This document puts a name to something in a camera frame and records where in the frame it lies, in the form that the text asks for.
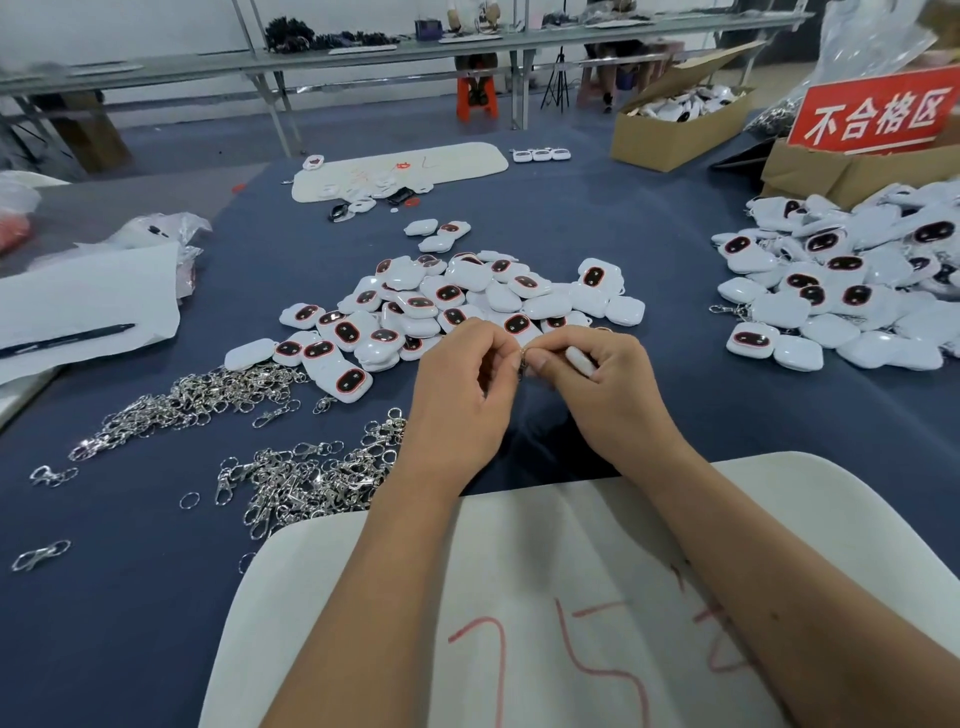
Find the hand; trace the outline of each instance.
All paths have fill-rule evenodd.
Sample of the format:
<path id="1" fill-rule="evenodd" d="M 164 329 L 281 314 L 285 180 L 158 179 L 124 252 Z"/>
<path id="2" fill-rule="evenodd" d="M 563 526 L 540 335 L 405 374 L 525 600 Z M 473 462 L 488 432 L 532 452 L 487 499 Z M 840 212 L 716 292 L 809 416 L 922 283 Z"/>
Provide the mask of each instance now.
<path id="1" fill-rule="evenodd" d="M 570 366 L 567 347 L 597 363 L 593 376 Z M 660 398 L 647 352 L 633 336 L 563 327 L 532 341 L 525 361 L 560 392 L 588 445 L 622 473 L 628 458 L 656 456 L 684 442 Z"/>
<path id="2" fill-rule="evenodd" d="M 453 329 L 420 360 L 394 473 L 459 496 L 500 448 L 519 366 L 519 344 L 503 328 L 467 319 Z"/>

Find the box of white keychains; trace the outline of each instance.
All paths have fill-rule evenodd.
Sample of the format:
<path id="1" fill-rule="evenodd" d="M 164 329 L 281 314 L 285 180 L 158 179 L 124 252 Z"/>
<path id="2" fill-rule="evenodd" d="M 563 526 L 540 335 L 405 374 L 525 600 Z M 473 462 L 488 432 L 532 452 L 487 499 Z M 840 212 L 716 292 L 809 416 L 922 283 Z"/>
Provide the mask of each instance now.
<path id="1" fill-rule="evenodd" d="M 778 139 L 763 167 L 764 197 L 823 195 L 849 210 L 892 182 L 922 187 L 960 174 L 960 116 L 929 149 L 888 155 L 822 152 Z"/>
<path id="2" fill-rule="evenodd" d="M 746 43 L 667 70 L 616 115 L 610 156 L 638 167 L 669 172 L 739 134 L 752 106 L 753 89 L 748 87 L 735 87 L 733 91 L 740 96 L 723 108 L 684 122 L 663 121 L 634 109 L 693 88 L 737 56 L 761 45 L 763 41 Z"/>

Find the white wall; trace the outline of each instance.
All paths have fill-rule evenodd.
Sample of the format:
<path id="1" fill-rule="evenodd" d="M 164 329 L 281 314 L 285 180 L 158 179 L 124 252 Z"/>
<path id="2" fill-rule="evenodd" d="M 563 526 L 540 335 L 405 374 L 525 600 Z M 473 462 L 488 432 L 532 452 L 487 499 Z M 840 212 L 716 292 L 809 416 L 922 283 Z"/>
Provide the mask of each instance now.
<path id="1" fill-rule="evenodd" d="M 510 22 L 512 0 L 498 0 L 504 22 Z M 726 6 L 732 0 L 638 0 L 650 11 Z M 254 44 L 262 44 L 248 0 L 239 0 Z M 463 22 L 476 12 L 472 0 L 456 0 Z M 259 0 L 264 23 L 282 14 L 303 20 L 318 33 L 342 30 L 413 33 L 418 15 L 444 18 L 446 0 Z M 586 0 L 568 0 L 567 12 L 583 10 Z M 562 0 L 531 0 L 531 15 L 563 6 Z M 523 15 L 523 3 L 518 3 Z M 680 38 L 688 48 L 711 47 L 706 34 Z M 246 47 L 230 0 L 0 0 L 0 65 L 8 69 L 32 63 L 91 63 L 180 53 L 211 53 Z M 559 49 L 543 49 L 537 62 L 552 61 Z M 582 46 L 567 48 L 567 58 L 584 56 Z M 423 61 L 359 68 L 297 71 L 287 85 L 350 81 L 387 75 L 452 70 L 453 61 Z M 108 103 L 252 90 L 242 77 L 209 79 L 109 91 Z M 358 104 L 452 93 L 452 81 L 385 85 L 339 93 L 310 93 L 293 98 L 295 109 Z M 262 113 L 258 101 L 217 106 L 150 109 L 114 114 L 117 126 L 153 125 L 193 119 Z"/>

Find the silver metal clip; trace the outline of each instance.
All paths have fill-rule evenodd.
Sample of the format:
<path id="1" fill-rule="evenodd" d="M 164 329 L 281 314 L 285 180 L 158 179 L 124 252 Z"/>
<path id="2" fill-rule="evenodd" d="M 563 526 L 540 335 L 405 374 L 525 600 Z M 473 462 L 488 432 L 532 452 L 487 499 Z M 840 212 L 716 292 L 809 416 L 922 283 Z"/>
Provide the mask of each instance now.
<path id="1" fill-rule="evenodd" d="M 33 551 L 21 553 L 16 557 L 16 561 L 13 562 L 10 570 L 30 571 L 44 559 L 52 559 L 54 556 L 60 556 L 68 548 L 70 548 L 70 546 L 71 544 L 69 541 L 57 541 L 49 546 L 44 546 L 43 548 L 37 548 Z"/>

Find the clear plastic bag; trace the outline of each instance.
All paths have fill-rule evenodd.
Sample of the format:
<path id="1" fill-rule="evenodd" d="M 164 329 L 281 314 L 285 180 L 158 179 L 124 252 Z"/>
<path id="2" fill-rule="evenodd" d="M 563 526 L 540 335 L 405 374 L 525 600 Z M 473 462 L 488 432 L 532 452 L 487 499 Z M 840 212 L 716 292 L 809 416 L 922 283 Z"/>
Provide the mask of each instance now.
<path id="1" fill-rule="evenodd" d="M 69 260 L 80 255 L 96 255 L 109 251 L 128 251 L 146 248 L 167 242 L 180 245 L 177 258 L 177 298 L 191 295 L 196 287 L 194 260 L 204 251 L 190 245 L 199 231 L 212 231 L 208 220 L 192 212 L 178 212 L 174 215 L 147 215 L 134 217 L 129 223 L 100 243 L 74 243 L 76 248 L 63 253 L 43 255 L 34 260 L 29 270 Z"/>
<path id="2" fill-rule="evenodd" d="M 820 58 L 802 82 L 747 125 L 770 136 L 786 136 L 812 85 L 896 73 L 937 37 L 915 24 L 896 4 L 843 0 L 827 3 L 820 31 Z"/>
<path id="3" fill-rule="evenodd" d="M 30 215 L 40 193 L 26 184 L 0 179 L 0 255 L 30 237 Z"/>

